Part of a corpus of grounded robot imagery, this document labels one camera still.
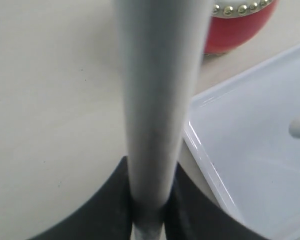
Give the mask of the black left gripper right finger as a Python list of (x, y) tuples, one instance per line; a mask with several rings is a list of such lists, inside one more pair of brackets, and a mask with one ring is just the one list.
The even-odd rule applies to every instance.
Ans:
[(264, 240), (215, 205), (180, 164), (166, 205), (167, 240)]

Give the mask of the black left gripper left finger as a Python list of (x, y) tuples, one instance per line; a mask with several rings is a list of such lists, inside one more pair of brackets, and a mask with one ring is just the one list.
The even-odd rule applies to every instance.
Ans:
[(33, 240), (129, 240), (132, 204), (127, 157), (79, 209)]

